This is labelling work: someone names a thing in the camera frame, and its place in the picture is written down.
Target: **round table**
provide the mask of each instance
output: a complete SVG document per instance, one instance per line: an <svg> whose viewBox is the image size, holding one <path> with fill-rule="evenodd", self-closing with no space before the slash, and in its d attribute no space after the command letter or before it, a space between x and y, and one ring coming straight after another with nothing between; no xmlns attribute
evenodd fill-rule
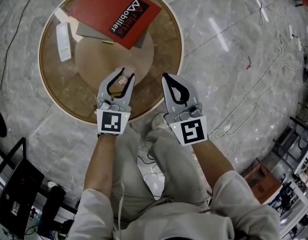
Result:
<svg viewBox="0 0 308 240"><path fill-rule="evenodd" d="M68 14L77 1L64 0L57 9ZM60 61L57 47L56 26L60 23L59 17L55 15L57 9L51 15L41 36L38 63L47 93L65 113L83 122L96 124L94 111L97 106L97 86L119 63L123 63L119 65L122 67L138 68L138 80L129 103L132 108L130 120L149 113L163 101L161 76L164 72L179 74L183 60L183 39L180 25L170 6L164 0L150 1L162 10L148 26L142 48L133 47L127 50L118 43L114 43L115 47L108 48L112 44L101 44L96 38L77 38L75 34L70 34L72 58L64 62ZM86 52L86 49L94 50L95 47L104 58L120 58L97 68L100 71L97 77L93 75L97 56ZM113 88L113 92L119 92L121 89L118 85Z"/></svg>

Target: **beige pants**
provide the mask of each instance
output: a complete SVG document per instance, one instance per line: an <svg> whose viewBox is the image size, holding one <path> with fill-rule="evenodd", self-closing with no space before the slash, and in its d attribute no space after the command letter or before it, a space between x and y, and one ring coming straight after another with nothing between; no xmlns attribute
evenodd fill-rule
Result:
<svg viewBox="0 0 308 240"><path fill-rule="evenodd" d="M140 134L126 126L116 139L111 204L114 218L118 218L119 201L124 202L121 221L130 223L150 207L168 202L190 203L207 209L207 192L198 175L197 164L187 147L182 147L172 132L157 129L149 132L145 140L153 143L149 154L165 176L160 200L155 200L137 167Z"/></svg>

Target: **red book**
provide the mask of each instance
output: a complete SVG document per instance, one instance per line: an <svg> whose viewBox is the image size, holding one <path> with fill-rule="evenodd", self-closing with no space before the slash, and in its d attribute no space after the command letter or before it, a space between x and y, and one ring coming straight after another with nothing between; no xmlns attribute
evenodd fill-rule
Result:
<svg viewBox="0 0 308 240"><path fill-rule="evenodd" d="M160 10L149 0L80 0L69 14L130 49Z"/></svg>

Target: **marble floor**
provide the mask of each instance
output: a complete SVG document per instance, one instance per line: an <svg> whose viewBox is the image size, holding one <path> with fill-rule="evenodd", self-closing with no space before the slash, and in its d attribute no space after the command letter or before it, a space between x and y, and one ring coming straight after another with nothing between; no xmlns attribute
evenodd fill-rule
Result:
<svg viewBox="0 0 308 240"><path fill-rule="evenodd" d="M30 162L47 179L64 186L66 203L74 206L83 190L97 130L53 104L37 63L43 27L61 1L32 0L24 12L9 50L0 93L0 111L9 131L6 138L0 138L0 146L8 152L26 137ZM302 62L302 52L295 46L296 38L289 43L288 24L304 47L308 46L308 8L295 7L294 0L166 1L182 26L185 54L181 76L194 83L200 94L209 134L218 128L225 130L229 120L234 120L230 122L234 123L231 137L214 143L225 155L232 153L228 159L241 172L269 152L272 139L287 126L303 97L302 67L295 70ZM0 0L0 79L7 47L26 2ZM251 67L246 70L249 59ZM163 111L164 104L136 121L135 127L145 135L151 119ZM146 153L142 144L139 154L145 160ZM159 196L164 179L156 174L158 168L138 162L153 194Z"/></svg>

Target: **white shirt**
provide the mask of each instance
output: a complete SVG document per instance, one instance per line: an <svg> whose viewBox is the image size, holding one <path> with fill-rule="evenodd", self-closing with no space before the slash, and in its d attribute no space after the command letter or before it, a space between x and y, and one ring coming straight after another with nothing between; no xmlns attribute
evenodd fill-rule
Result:
<svg viewBox="0 0 308 240"><path fill-rule="evenodd" d="M260 240L279 239L279 216L268 205L260 205L248 184L235 171L222 175L213 190L211 209L217 214L199 213L188 203L165 203L148 209L124 230L113 231L109 199L86 189L70 232L69 240L233 240L234 230Z"/></svg>

